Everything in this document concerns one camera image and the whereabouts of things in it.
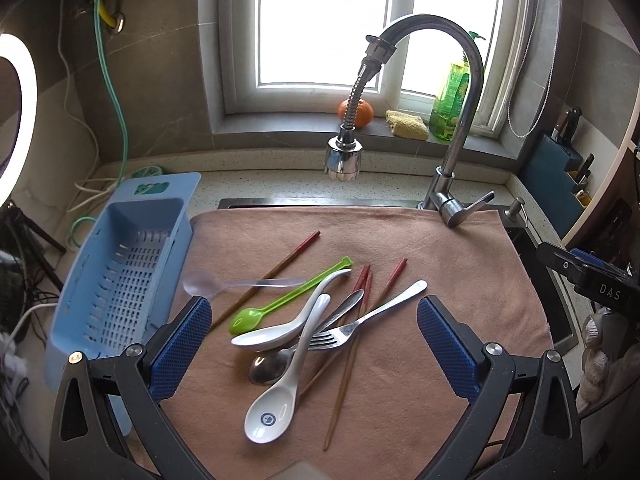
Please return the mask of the gloved right hand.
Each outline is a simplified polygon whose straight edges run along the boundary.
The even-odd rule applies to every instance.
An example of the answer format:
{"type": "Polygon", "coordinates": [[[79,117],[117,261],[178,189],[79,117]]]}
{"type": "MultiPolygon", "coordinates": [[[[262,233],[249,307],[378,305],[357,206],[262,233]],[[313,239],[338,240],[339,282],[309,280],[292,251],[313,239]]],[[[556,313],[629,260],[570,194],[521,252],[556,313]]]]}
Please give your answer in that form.
{"type": "Polygon", "coordinates": [[[609,308],[590,314],[582,326],[582,379],[576,408],[587,418],[639,381],[639,330],[609,308]]]}

